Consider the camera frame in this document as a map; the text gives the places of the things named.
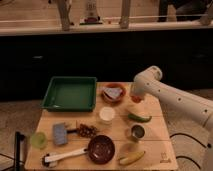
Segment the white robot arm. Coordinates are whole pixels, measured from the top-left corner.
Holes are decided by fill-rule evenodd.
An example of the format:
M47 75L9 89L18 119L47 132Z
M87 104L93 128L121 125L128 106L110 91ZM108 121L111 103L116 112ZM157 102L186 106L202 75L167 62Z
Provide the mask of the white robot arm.
M184 111L209 132L201 171L213 171L213 101L171 87L161 82L163 73L157 66L138 73L131 85L131 95L144 97L149 93L161 101Z

